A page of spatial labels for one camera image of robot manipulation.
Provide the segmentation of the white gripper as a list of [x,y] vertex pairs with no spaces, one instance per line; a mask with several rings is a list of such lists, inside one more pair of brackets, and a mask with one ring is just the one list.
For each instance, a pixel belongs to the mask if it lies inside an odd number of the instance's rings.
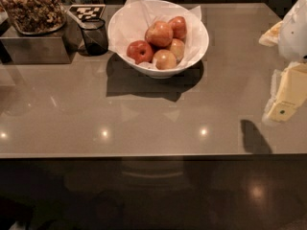
[[297,0],[282,21],[259,38],[259,43],[278,44],[279,54],[291,62],[283,71],[272,74],[271,97],[262,121],[277,125],[290,120],[307,100],[307,0]]

